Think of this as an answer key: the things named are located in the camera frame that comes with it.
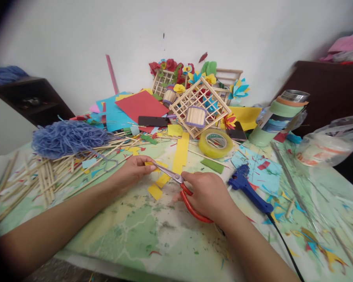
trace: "blue glue gun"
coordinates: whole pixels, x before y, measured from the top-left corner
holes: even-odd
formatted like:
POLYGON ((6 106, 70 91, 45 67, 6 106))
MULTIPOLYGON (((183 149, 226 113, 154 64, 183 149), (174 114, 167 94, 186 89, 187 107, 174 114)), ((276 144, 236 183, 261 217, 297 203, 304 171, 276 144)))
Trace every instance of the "blue glue gun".
POLYGON ((273 206, 263 200, 256 192, 253 190, 251 185, 247 180, 247 175, 250 168, 247 164, 243 164, 238 167, 232 178, 229 179, 228 183, 232 186, 234 190, 241 189, 246 194, 246 196, 251 200, 251 202, 263 213, 271 213, 273 211, 273 206))

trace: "clear tape roll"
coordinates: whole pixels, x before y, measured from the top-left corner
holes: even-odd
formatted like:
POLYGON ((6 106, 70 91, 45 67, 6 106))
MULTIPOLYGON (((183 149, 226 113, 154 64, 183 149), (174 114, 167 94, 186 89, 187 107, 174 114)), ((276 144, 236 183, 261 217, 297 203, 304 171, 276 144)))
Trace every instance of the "clear tape roll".
POLYGON ((201 133, 199 141, 200 150, 212 159, 225 157, 233 148, 233 141, 224 132, 218 129, 207 129, 201 133), (216 148, 208 143, 208 140, 221 144, 221 148, 216 148))

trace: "hand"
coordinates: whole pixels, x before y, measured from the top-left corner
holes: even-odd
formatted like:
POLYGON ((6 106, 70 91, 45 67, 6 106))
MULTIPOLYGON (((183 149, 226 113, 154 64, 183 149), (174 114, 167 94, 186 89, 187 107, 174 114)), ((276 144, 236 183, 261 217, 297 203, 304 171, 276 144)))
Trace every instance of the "hand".
POLYGON ((107 182, 110 185, 114 184, 120 193, 127 192, 144 175, 150 174, 157 168, 154 165, 146 166, 145 162, 154 162, 154 160, 144 155, 130 157, 120 169, 107 179, 107 182))
POLYGON ((193 195, 188 196, 191 205, 200 214, 219 223, 233 209, 238 209, 222 179, 212 172, 182 172, 185 181, 193 186, 193 195))

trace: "glue gun cord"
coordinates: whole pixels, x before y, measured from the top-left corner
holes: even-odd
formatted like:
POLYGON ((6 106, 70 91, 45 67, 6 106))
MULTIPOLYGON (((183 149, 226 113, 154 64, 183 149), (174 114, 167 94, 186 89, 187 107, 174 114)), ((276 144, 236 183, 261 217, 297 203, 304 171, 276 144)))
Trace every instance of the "glue gun cord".
POLYGON ((290 257, 290 259, 291 259, 291 261, 292 261, 292 263, 293 263, 293 265, 294 265, 295 271, 297 272, 299 279, 300 279, 302 282, 305 282, 305 280, 304 280, 303 277, 302 277, 301 272, 299 272, 298 266, 297 266, 297 264, 295 263, 292 254, 290 253, 289 247, 287 246, 287 244, 286 244, 284 238, 283 238, 282 235, 281 235, 280 230, 278 229, 278 227, 277 227, 277 225, 276 225, 276 223, 275 223, 275 220, 273 219, 273 217, 271 216, 270 213, 267 213, 266 215, 268 216, 269 220, 272 222, 273 226, 276 228, 278 234, 280 235, 282 241, 284 242, 284 245, 285 245, 285 247, 286 247, 287 253, 289 254, 289 257, 290 257))

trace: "yarn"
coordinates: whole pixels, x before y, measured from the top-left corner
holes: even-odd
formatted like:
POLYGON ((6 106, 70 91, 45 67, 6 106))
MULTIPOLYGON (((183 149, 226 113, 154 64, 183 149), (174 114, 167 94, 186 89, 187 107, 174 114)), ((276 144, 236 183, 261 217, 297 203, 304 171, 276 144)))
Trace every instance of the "yarn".
POLYGON ((17 66, 0 67, 0 85, 8 84, 29 76, 17 66))
POLYGON ((84 151, 94 152, 93 148, 104 146, 111 140, 107 131, 83 121, 58 121, 38 128, 33 133, 31 146, 40 156, 48 159, 84 151))

